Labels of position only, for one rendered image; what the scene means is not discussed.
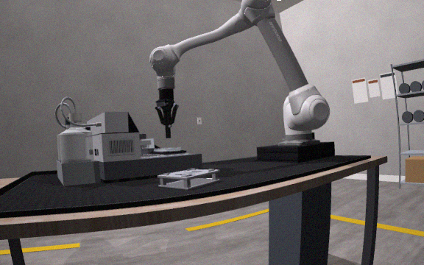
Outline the white plastic bottle with cap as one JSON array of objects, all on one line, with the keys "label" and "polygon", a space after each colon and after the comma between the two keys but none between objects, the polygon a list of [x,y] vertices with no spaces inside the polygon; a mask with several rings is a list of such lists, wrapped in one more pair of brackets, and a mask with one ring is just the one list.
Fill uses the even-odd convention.
[{"label": "white plastic bottle with cap", "polygon": [[[69,120],[81,124],[81,113],[69,113]],[[70,123],[70,128],[60,133],[61,163],[90,162],[93,159],[92,132]]]}]

